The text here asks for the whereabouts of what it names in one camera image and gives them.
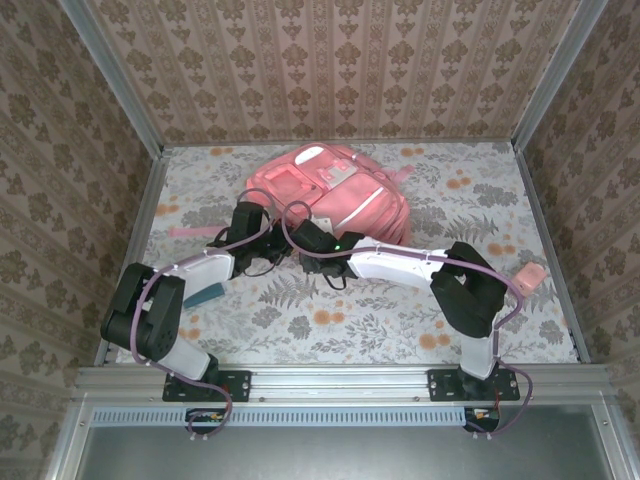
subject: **patterned wallpaper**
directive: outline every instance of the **patterned wallpaper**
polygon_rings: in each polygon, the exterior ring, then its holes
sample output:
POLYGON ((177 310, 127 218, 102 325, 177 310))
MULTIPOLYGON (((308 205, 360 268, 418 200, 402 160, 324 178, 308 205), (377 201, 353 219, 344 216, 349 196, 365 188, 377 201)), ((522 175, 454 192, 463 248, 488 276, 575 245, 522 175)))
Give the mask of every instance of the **patterned wallpaper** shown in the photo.
POLYGON ((0 478, 37 478, 150 160, 55 1, 0 2, 0 478))
POLYGON ((90 0, 166 144, 510 137, 577 0, 90 0))
POLYGON ((590 353, 640 447, 640 2, 609 2, 525 153, 590 353))

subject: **floral tablecloth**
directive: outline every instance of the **floral tablecloth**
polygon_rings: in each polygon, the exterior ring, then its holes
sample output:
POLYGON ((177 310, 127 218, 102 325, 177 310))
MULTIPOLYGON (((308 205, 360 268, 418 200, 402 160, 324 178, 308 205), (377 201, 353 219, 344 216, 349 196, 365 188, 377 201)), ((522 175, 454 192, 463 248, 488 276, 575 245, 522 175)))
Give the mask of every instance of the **floral tablecloth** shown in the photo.
MULTIPOLYGON (((508 143, 353 144, 415 172, 401 185, 411 207, 412 246, 473 245, 498 271, 547 265, 524 185, 508 143)), ((173 149, 144 262, 164 266, 197 252, 210 238, 171 238, 171 227, 228 225, 247 177, 291 145, 173 149)), ((266 265, 254 262, 253 272, 266 265)), ((258 278, 224 284, 225 295, 183 311, 180 335, 222 363, 417 364, 459 361, 460 337, 428 291, 382 281, 332 290, 302 272, 294 257, 258 278)), ((507 298, 508 308, 513 300, 507 298)), ((517 363, 575 362, 550 277, 505 326, 500 351, 517 363)), ((131 361, 120 352, 118 361, 131 361)))

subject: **pink fabric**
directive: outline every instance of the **pink fabric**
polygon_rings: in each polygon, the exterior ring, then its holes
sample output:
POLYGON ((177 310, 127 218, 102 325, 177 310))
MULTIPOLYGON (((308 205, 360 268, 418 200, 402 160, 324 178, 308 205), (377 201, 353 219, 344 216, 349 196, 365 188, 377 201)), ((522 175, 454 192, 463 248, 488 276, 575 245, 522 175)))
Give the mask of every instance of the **pink fabric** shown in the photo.
MULTIPOLYGON (((280 212, 294 200, 305 202, 314 216, 331 220, 338 238, 350 231, 404 245, 409 240, 409 206, 398 185, 413 170, 411 166, 398 172, 385 170, 348 147, 311 143, 260 167, 247 187, 269 191, 280 212), (322 151, 296 164, 298 155, 314 147, 322 151)), ((268 203, 259 193, 248 196, 256 203, 268 203)), ((287 222, 296 226, 305 215, 303 207, 294 207, 287 222)))
POLYGON ((200 228, 179 228, 171 227, 169 229, 169 236, 175 237, 215 237, 220 230, 225 227, 200 227, 200 228))
POLYGON ((393 168, 383 168, 382 172, 389 177, 389 179, 395 183, 396 185, 400 185, 404 182, 409 176, 416 171, 416 168, 413 165, 407 165, 406 167, 402 167, 397 172, 393 168))

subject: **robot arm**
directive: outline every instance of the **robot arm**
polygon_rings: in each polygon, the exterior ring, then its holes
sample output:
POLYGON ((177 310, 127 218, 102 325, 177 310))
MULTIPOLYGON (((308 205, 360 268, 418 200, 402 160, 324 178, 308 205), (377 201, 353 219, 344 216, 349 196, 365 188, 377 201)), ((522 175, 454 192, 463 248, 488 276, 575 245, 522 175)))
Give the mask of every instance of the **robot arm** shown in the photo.
MULTIPOLYGON (((250 202, 238 206, 230 227, 234 238, 248 238, 259 230, 260 209, 250 202)), ((205 250, 204 254, 180 262, 163 275, 151 289, 140 317, 136 333, 136 347, 140 355, 187 378, 215 384, 218 375, 215 357, 178 335, 183 299, 241 274, 252 258, 269 258, 277 265, 290 251, 278 232, 281 232, 280 228, 273 228, 264 238, 250 242, 242 249, 232 249, 230 253, 205 250)), ((428 251, 386 245, 353 232, 345 233, 338 240, 308 220, 292 232, 291 237, 296 245, 316 253, 364 247, 373 249, 332 259, 301 254, 300 261, 307 273, 343 279, 376 278, 421 290, 429 287, 444 317, 462 334, 462 371, 479 380, 491 374, 495 366, 493 322, 504 304, 507 287, 495 278, 470 268, 425 260, 427 255, 431 255, 490 268, 470 245, 456 242, 448 250, 428 251), (378 251, 382 247, 394 252, 378 251), (460 277, 464 277, 463 283, 458 280, 460 277)), ((214 243, 214 246, 219 247, 220 243, 214 243)), ((133 313, 143 287, 153 274, 151 267, 139 263, 127 267, 101 327, 105 340, 129 349, 133 313)))

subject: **teal object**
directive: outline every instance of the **teal object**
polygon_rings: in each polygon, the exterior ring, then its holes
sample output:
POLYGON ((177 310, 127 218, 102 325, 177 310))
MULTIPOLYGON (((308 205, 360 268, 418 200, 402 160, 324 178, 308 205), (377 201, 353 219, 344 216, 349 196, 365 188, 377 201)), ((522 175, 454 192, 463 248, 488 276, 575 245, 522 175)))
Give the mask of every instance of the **teal object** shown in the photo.
POLYGON ((224 288, 221 283, 214 283, 210 287, 200 290, 198 293, 194 293, 183 302, 184 308, 195 307, 201 303, 207 302, 217 297, 224 295, 224 288))

